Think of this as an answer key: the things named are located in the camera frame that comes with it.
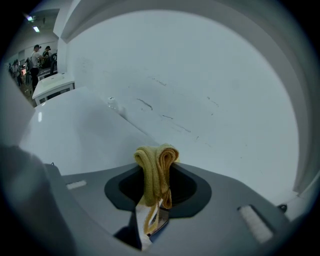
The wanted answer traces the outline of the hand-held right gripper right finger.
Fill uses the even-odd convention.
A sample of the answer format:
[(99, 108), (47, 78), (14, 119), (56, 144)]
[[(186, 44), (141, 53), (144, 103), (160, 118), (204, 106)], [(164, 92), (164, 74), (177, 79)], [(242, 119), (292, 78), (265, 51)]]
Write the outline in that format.
[(282, 211), (242, 182), (194, 166), (170, 169), (168, 224), (155, 256), (265, 256), (289, 227)]

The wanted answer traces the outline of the white desk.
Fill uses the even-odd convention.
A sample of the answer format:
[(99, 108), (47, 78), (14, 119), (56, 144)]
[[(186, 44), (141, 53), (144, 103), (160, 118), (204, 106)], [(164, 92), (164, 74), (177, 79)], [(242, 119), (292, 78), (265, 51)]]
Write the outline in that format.
[(75, 80), (72, 75), (68, 73), (57, 73), (38, 81), (32, 99), (35, 100), (36, 105), (39, 106), (49, 99), (74, 89)]

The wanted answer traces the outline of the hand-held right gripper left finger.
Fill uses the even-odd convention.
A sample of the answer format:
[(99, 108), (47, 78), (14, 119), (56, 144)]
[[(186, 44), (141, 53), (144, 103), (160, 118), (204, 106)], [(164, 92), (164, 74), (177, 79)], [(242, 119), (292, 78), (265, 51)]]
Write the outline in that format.
[(70, 256), (156, 256), (122, 240), (122, 234), (139, 239), (135, 204), (113, 180), (139, 171), (136, 164), (62, 176), (47, 166), (53, 198), (69, 231)]

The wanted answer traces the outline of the yellow cloth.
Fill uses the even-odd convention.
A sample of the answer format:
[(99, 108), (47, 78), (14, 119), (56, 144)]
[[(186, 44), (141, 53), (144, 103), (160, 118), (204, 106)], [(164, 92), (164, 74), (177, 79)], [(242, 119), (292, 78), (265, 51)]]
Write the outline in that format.
[(179, 151), (164, 143), (158, 147), (141, 146), (133, 156), (143, 170), (143, 196), (139, 203), (150, 208), (143, 224), (143, 232), (148, 235), (158, 227), (160, 206), (165, 209), (173, 206), (170, 167), (179, 160)]

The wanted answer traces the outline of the white microwave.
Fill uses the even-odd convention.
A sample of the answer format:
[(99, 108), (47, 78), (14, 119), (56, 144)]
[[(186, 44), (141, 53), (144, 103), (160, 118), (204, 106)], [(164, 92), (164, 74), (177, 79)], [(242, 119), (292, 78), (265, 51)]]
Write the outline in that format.
[(290, 220), (307, 212), (309, 196), (293, 190), (299, 159), (293, 121), (275, 127), (265, 118), (254, 130), (249, 121), (233, 125), (211, 114), (208, 126), (192, 131), (167, 116), (146, 117), (150, 133), (78, 88), (37, 106), (19, 145), (70, 175), (131, 164), (136, 148), (168, 143), (183, 164), (237, 179), (274, 205), (286, 204)]

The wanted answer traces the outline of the small white wall device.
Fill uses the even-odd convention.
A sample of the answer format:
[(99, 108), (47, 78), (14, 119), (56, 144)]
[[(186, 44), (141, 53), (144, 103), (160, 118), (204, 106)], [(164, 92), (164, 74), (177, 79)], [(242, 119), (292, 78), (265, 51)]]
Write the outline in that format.
[(117, 103), (116, 99), (113, 96), (107, 98), (107, 104), (111, 109), (114, 109), (114, 110), (118, 110), (119, 109), (118, 108), (118, 103)]

